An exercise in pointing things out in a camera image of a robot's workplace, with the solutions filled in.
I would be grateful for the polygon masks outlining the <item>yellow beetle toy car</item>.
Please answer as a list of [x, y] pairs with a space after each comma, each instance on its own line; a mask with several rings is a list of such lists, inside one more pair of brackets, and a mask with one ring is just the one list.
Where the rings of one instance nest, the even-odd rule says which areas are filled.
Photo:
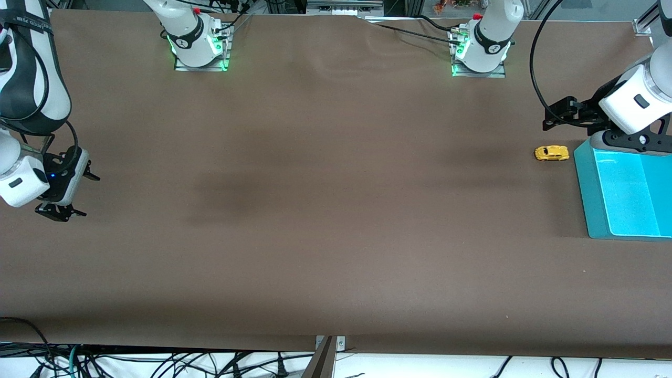
[[557, 144], [536, 148], [534, 156], [538, 161], [566, 161], [570, 158], [569, 149]]

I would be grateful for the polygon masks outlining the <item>teal plastic bin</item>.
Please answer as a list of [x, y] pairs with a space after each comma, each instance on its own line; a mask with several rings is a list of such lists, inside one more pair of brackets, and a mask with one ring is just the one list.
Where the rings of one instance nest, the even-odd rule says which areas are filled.
[[574, 164], [590, 238], [672, 242], [672, 155], [595, 149]]

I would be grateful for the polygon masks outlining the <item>grey metal rack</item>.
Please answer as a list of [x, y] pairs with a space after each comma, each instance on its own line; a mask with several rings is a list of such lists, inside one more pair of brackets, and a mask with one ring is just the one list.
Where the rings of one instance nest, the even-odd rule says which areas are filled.
[[306, 0], [307, 15], [383, 17], [383, 0]]

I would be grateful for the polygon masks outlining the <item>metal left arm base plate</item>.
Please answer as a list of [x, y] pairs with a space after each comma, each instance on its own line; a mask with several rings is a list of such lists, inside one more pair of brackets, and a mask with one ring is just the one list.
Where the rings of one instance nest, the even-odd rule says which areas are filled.
[[458, 54], [463, 53], [465, 48], [470, 45], [467, 31], [458, 31], [458, 28], [452, 28], [447, 32], [449, 41], [457, 41], [458, 45], [451, 45], [451, 71], [453, 77], [473, 77], [473, 78], [505, 78], [506, 68], [503, 62], [490, 72], [476, 72], [468, 68], [464, 62], [458, 59]]

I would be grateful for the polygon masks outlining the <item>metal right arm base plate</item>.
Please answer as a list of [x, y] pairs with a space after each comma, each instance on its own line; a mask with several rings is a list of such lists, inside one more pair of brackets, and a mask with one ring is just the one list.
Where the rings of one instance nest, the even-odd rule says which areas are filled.
[[175, 56], [175, 71], [227, 71], [233, 42], [231, 23], [212, 19], [195, 40], [188, 43], [183, 38], [169, 38]]

